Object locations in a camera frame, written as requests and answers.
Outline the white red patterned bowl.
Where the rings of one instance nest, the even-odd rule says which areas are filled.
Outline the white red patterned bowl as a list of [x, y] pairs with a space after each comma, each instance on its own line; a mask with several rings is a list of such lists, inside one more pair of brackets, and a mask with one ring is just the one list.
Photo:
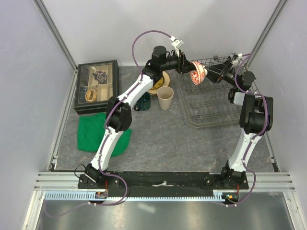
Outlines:
[[195, 70], [190, 72], [190, 78], [195, 85], [200, 85], [207, 76], [208, 71], [205, 65], [199, 62], [191, 61], [190, 64], [195, 67]]

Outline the cream bird plate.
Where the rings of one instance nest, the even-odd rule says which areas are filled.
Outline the cream bird plate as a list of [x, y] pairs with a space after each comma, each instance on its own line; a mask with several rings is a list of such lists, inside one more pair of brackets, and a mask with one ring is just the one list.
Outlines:
[[[169, 86], [169, 84], [170, 84], [170, 77], [169, 77], [169, 75], [168, 75], [165, 71], [163, 71], [163, 77], [164, 77], [165, 81], [164, 81], [164, 84], [163, 84], [161, 87], [163, 87], [163, 86]], [[150, 95], [157, 95], [157, 92], [158, 92], [159, 89], [153, 90], [153, 89], [151, 88], [151, 89], [149, 89], [147, 92], [148, 92]]]

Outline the beige tall cup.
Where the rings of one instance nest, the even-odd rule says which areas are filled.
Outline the beige tall cup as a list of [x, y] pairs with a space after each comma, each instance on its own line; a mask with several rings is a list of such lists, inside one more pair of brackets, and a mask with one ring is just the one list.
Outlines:
[[174, 96], [173, 89], [168, 86], [163, 86], [158, 89], [157, 96], [160, 108], [162, 110], [168, 110], [170, 108]]

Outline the dark green mug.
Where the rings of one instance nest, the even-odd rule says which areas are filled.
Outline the dark green mug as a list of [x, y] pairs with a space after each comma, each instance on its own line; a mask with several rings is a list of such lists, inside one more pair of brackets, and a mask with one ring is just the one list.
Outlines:
[[148, 92], [144, 93], [134, 105], [134, 111], [146, 111], [151, 107], [151, 96]]

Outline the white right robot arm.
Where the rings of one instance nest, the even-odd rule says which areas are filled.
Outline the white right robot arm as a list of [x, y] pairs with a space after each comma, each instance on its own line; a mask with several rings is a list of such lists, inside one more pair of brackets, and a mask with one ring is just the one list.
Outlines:
[[213, 83], [222, 80], [233, 85], [228, 93], [230, 103], [241, 106], [239, 126], [241, 134], [235, 152], [222, 168], [220, 184], [224, 188], [241, 185], [246, 180], [248, 161], [262, 136], [272, 128], [273, 123], [273, 98], [265, 97], [259, 93], [250, 92], [252, 83], [256, 79], [249, 70], [238, 74], [240, 70], [236, 64], [243, 63], [232, 61], [228, 57], [224, 62], [215, 63], [215, 57], [206, 67], [207, 78]]

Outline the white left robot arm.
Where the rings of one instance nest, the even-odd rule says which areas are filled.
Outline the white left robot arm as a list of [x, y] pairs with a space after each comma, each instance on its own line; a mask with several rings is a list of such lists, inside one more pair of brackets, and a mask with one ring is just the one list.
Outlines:
[[89, 183], [101, 188], [107, 181], [106, 170], [113, 150], [132, 123], [131, 109], [136, 102], [162, 78], [163, 72], [175, 69], [178, 73], [196, 70], [196, 65], [186, 59], [180, 50], [167, 55], [164, 46], [156, 46], [152, 57], [147, 61], [137, 80], [120, 96], [108, 100], [105, 121], [105, 134], [92, 161], [85, 166], [79, 183]]

